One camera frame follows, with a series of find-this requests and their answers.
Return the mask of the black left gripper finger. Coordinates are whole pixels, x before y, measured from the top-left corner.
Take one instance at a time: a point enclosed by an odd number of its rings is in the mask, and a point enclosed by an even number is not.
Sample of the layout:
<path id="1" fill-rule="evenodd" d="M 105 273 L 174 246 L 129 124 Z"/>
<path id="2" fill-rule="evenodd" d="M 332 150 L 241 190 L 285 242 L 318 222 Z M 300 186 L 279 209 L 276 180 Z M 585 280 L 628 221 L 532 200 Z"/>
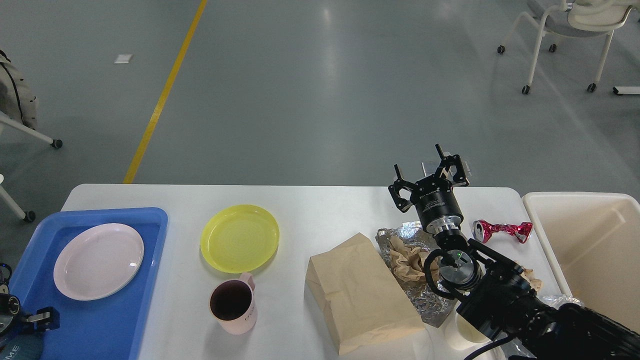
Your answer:
<path id="1" fill-rule="evenodd" d="M 20 330 L 23 333 L 44 333 L 60 328 L 60 313 L 48 306 L 37 310 L 35 313 L 22 313 L 20 315 Z"/>

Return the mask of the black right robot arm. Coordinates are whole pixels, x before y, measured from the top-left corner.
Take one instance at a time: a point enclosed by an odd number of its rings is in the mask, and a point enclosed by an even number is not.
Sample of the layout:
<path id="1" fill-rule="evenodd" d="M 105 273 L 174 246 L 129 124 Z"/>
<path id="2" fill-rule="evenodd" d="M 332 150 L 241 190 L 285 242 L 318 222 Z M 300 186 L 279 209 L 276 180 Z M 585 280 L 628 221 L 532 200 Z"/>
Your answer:
<path id="1" fill-rule="evenodd" d="M 457 300 L 457 314 L 490 341 L 467 358 L 517 339 L 537 360 L 637 360 L 637 332 L 576 303 L 544 304 L 523 266 L 489 248 L 484 234 L 463 235 L 454 187 L 469 185 L 467 167 L 459 155 L 435 148 L 434 173 L 409 181 L 395 165 L 388 190 L 401 212 L 415 207 L 423 232 L 436 242 L 419 267 L 427 287 Z"/>

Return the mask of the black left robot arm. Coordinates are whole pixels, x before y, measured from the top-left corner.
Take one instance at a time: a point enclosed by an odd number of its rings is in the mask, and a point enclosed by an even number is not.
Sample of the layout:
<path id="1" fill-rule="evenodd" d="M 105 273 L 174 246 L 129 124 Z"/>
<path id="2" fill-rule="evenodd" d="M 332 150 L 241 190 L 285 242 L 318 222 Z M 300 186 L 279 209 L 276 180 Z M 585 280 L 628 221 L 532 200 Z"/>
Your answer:
<path id="1" fill-rule="evenodd" d="M 59 311 L 48 306 L 28 312 L 22 306 L 18 296 L 12 294 L 9 282 L 13 269 L 2 263 L 0 280 L 0 344 L 1 350 L 10 350 L 10 344 L 19 337 L 42 337 L 46 332 L 58 330 L 61 326 Z"/>

